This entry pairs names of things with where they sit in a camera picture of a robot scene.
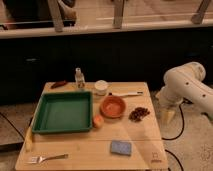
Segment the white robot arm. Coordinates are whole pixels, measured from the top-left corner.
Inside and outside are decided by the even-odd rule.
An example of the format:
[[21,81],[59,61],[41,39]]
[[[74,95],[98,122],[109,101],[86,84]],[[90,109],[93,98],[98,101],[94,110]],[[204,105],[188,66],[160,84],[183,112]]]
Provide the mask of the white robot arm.
[[164,86],[156,94],[164,123],[172,120],[175,108],[187,99],[206,113],[213,124],[213,88],[203,83],[205,76],[206,70],[199,62],[189,62],[165,72]]

